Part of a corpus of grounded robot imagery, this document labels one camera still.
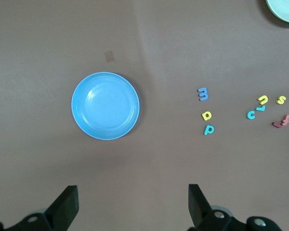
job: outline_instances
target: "blue plate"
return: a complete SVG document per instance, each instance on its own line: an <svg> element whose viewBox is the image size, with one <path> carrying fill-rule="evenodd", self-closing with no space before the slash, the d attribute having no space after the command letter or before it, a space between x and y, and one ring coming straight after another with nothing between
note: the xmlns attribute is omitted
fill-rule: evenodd
<svg viewBox="0 0 289 231"><path fill-rule="evenodd" d="M72 97L72 113L89 136L113 140L128 133L139 115L134 87L123 77L99 72L83 79Z"/></svg>
<svg viewBox="0 0 289 231"><path fill-rule="evenodd" d="M289 22L289 0L266 0L266 3L276 17Z"/></svg>

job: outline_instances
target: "tan square sticker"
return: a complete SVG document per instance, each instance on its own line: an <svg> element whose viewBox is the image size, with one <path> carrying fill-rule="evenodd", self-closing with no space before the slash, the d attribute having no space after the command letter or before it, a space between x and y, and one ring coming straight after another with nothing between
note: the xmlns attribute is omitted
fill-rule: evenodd
<svg viewBox="0 0 289 231"><path fill-rule="evenodd" d="M115 60L115 57L112 51L105 52L105 57L106 57L107 62L113 62Z"/></svg>

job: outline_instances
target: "screw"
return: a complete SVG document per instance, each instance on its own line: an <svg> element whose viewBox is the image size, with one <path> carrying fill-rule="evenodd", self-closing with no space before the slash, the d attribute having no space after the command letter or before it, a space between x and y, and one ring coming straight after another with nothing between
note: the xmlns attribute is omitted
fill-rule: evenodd
<svg viewBox="0 0 289 231"><path fill-rule="evenodd" d="M261 219L259 219L259 218L255 219L254 222L255 222L256 225L259 225L259 226L261 226L261 227L266 226L265 221L264 221L264 220L261 220Z"/></svg>
<svg viewBox="0 0 289 231"><path fill-rule="evenodd" d="M225 215L220 211L215 212L214 215L219 219L223 219L225 217Z"/></svg>

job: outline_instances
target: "plate rim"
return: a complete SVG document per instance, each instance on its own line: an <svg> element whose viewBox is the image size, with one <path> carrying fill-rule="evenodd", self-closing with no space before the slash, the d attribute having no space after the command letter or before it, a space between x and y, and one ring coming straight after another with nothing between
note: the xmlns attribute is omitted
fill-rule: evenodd
<svg viewBox="0 0 289 231"><path fill-rule="evenodd" d="M134 93L135 96L136 96L136 101L135 101L136 104L135 104L135 105L137 106L137 111L136 111L136 113L134 113L134 114L137 114L137 115L131 117L131 118L135 117L135 122L130 126L130 128L129 128L126 132L124 132L124 133L121 134L120 136L116 136L116 137L114 137L114 138L101 138L101 137L99 137L99 136L91 135L90 133L86 132L86 131L79 125L79 123L78 123L78 121L77 121L77 119L76 119L76 117L75 117L75 114L77 114L77 115L78 115L77 117L79 118L79 114L78 114L78 113L74 113L74 109L73 109L73 108L74 108L74 107L73 107L74 102L77 102L77 100L76 100L75 97L74 97L74 96L75 96L75 92L77 91L77 89L79 88L79 86L82 84L82 82L84 82L84 81L86 81L87 79L92 78L92 77L94 77L95 75L98 75L98 74L107 74L107 75L111 75L112 77L116 77L116 78L118 78L118 79L123 80L125 83L127 83L127 84L129 85L129 87L131 88L131 90L133 91L133 93ZM127 133L130 132L130 130L132 130L132 128L135 126L135 124L136 124L137 121L138 121L138 117L139 117L139 113L140 113L140 101L139 101L139 97L138 97L138 94L137 94L136 89L134 88L134 86L133 86L126 78L124 78L124 77L122 77L122 76L120 76L120 75L118 75L118 74L116 74L116 73L113 73L113 72L103 71L103 72L92 73L92 74L86 76L82 81L80 81L80 82L78 83L78 85L75 87L74 92L73 92L73 95L72 95L71 109L72 109L73 118L74 118L76 124L78 125L78 127L79 127L84 133L86 133L87 135L89 135L89 136L91 136L91 137L93 137L93 138L96 138L96 139L99 139L99 140L108 141L108 140L115 140L115 139L118 139L118 138L120 138L120 137L122 137L122 136L125 136Z"/></svg>
<svg viewBox="0 0 289 231"><path fill-rule="evenodd" d="M267 3L267 5L268 5L269 9L271 10L271 12L272 12L277 18L279 18L279 19L281 19L281 20L289 23L289 20L288 20L288 19L285 19L285 18L283 18L282 16L280 16L280 15L275 11L275 9L272 8L271 0L266 0L266 3Z"/></svg>

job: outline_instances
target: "blue foam letter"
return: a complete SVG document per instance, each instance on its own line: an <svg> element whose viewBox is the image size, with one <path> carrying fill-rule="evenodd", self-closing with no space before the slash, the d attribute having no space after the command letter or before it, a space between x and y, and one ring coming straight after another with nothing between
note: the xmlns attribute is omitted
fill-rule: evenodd
<svg viewBox="0 0 289 231"><path fill-rule="evenodd" d="M207 125L204 129L204 135L212 134L214 132L214 127L212 125Z"/></svg>
<svg viewBox="0 0 289 231"><path fill-rule="evenodd" d="M247 119L254 119L255 116L252 114L255 114L255 111L247 112L247 114L246 114Z"/></svg>
<svg viewBox="0 0 289 231"><path fill-rule="evenodd" d="M207 88L199 88L198 92L203 92L199 94L200 97L203 96L202 98L200 98L200 101L204 101L208 99L209 96L208 96Z"/></svg>
<svg viewBox="0 0 289 231"><path fill-rule="evenodd" d="M265 111L265 105L262 105L261 107L256 107L255 110L263 112L263 111Z"/></svg>

